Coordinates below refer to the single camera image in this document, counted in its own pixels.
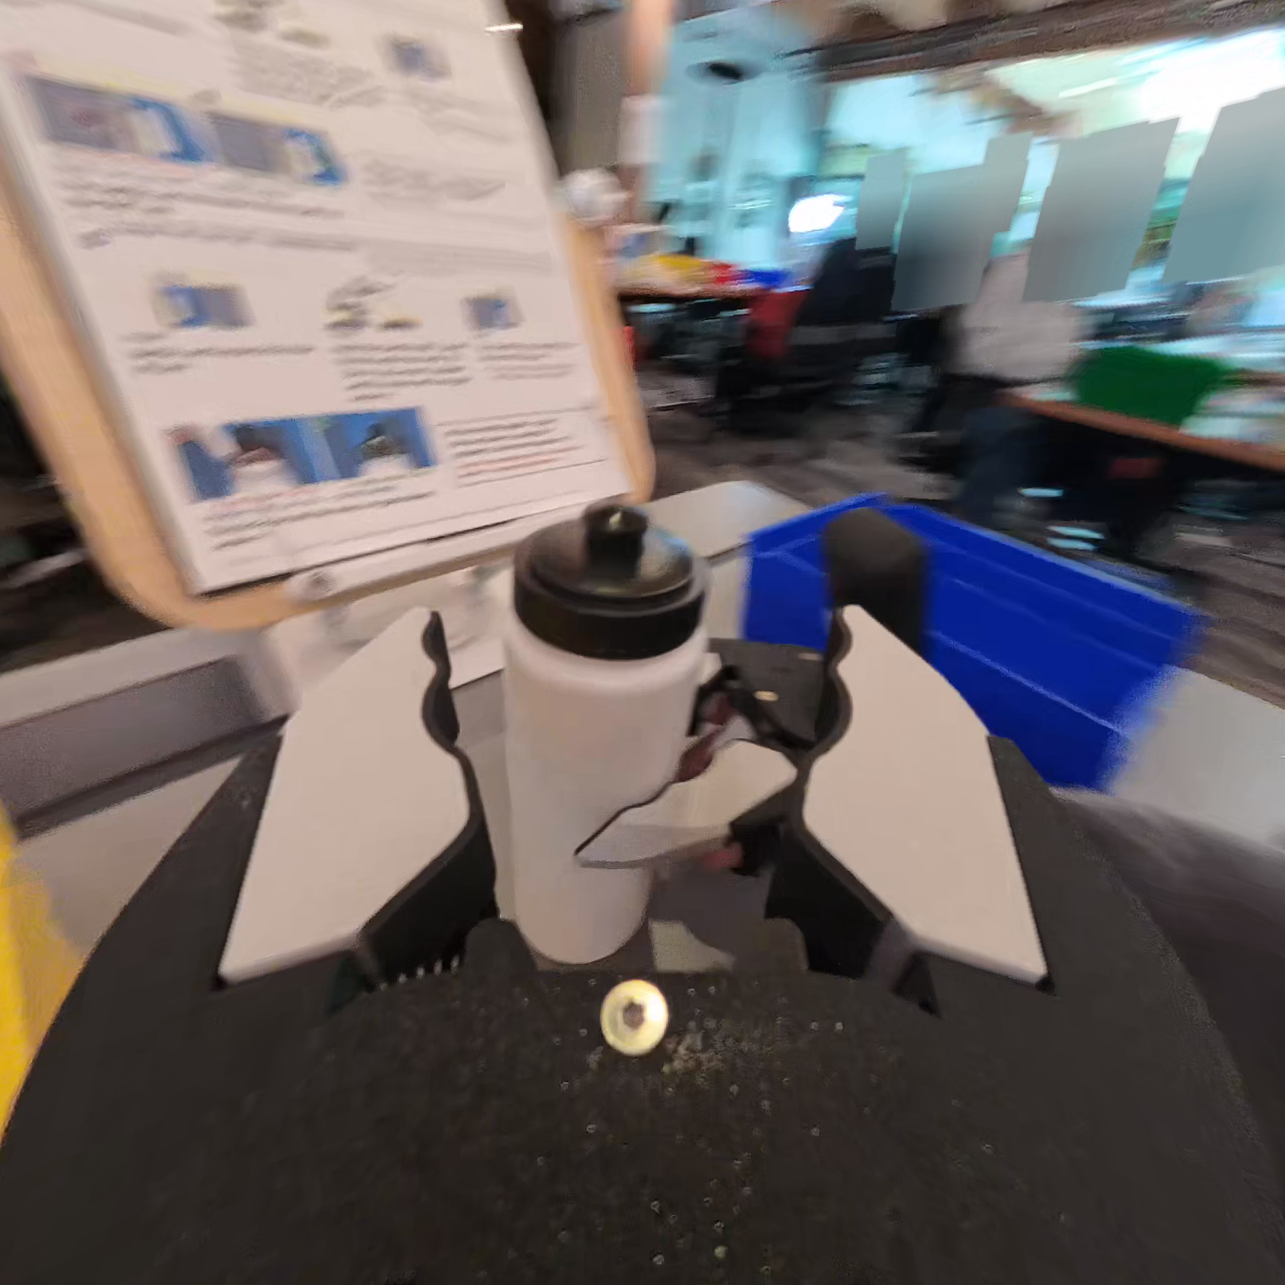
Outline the brown wooden table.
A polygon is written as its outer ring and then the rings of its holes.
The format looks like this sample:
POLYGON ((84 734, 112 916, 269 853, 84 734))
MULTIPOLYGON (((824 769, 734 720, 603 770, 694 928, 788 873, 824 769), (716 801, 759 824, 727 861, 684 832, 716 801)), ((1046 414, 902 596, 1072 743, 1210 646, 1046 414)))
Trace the brown wooden table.
POLYGON ((1245 435, 1202 435, 1182 426, 1086 406, 1075 399, 1054 396, 1054 389, 1010 389, 1003 394, 1003 402, 1040 419, 1089 428, 1118 438, 1149 441, 1169 451, 1234 463, 1256 472, 1283 475, 1282 445, 1253 440, 1245 435))

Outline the person's right forearm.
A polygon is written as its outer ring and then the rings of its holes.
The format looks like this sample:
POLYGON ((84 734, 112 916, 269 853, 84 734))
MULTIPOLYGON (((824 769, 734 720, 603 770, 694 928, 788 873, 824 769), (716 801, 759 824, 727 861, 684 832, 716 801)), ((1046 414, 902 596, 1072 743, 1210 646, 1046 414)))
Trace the person's right forearm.
POLYGON ((1100 792, 1055 793, 1173 943, 1259 1115, 1282 1127, 1282 847, 1100 792))

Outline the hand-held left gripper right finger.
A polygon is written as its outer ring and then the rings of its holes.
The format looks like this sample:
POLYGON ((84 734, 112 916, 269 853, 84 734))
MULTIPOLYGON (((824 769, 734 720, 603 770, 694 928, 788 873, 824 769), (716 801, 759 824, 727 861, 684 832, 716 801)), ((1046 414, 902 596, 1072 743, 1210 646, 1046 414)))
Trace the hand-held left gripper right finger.
POLYGON ((808 971, 928 989, 944 960, 1040 988, 1048 960, 979 715, 853 604, 831 622, 820 712, 766 897, 808 971))

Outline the yellow plastic bin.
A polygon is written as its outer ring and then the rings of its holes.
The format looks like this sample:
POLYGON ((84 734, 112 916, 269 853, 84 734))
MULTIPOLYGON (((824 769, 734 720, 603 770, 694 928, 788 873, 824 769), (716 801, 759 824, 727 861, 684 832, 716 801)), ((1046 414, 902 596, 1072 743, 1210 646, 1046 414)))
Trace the yellow plastic bin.
POLYGON ((1 812, 1 1131, 84 957, 1 812))

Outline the green plastic bin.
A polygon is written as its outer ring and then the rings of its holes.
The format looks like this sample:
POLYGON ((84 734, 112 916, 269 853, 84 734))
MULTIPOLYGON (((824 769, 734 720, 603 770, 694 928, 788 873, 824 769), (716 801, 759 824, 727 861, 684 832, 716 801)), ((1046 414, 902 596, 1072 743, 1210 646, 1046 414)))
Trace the green plastic bin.
POLYGON ((1211 357, 1112 345, 1089 350, 1072 367, 1068 383, 1083 406, 1181 426, 1234 380, 1234 370, 1211 357))

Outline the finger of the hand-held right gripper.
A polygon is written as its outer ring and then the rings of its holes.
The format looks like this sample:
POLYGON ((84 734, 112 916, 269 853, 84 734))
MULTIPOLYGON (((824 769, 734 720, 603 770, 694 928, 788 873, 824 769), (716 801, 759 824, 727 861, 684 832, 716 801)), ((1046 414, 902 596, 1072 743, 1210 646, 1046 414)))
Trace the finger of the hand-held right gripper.
POLYGON ((795 764, 779 749, 733 738, 696 775, 632 804, 580 844, 586 870, 644 870, 694 859, 731 841, 734 822, 794 786, 795 764))

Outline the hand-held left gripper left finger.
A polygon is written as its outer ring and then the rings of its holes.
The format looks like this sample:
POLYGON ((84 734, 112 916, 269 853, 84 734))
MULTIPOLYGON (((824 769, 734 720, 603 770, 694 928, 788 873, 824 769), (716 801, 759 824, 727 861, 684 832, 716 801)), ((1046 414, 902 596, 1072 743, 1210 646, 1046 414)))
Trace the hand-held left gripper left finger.
POLYGON ((414 607, 312 686, 280 734, 219 978, 346 955, 373 980, 448 959, 494 910, 439 613, 414 607))

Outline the white plastic bottle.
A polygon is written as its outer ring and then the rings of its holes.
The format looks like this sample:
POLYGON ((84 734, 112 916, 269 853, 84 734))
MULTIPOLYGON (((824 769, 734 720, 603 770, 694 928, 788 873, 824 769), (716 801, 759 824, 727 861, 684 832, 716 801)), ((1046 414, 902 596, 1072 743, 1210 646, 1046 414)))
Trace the white plastic bottle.
POLYGON ((650 867, 586 868, 577 848, 676 775, 708 637, 641 660, 538 639, 509 608, 503 633, 509 862, 518 931, 541 957, 587 965, 647 917, 650 867))

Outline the black bottle lid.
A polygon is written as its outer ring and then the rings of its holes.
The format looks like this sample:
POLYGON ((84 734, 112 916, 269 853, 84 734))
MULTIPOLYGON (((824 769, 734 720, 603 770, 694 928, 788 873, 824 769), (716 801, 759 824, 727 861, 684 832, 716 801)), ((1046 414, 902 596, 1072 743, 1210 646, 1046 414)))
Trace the black bottle lid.
POLYGON ((681 648, 702 622, 708 562, 626 503, 595 503, 522 539, 512 608, 540 642, 604 662, 681 648))

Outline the blue plastic bin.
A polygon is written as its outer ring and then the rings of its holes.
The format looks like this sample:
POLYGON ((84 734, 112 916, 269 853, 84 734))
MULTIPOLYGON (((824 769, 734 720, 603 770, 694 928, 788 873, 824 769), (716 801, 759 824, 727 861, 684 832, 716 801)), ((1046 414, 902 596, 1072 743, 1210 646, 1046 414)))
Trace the blue plastic bin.
POLYGON ((745 637, 826 642, 823 532, 866 507, 925 545, 927 660, 1046 781, 1104 790, 1199 646, 1207 616, 1091 564, 866 492, 748 536, 745 637))

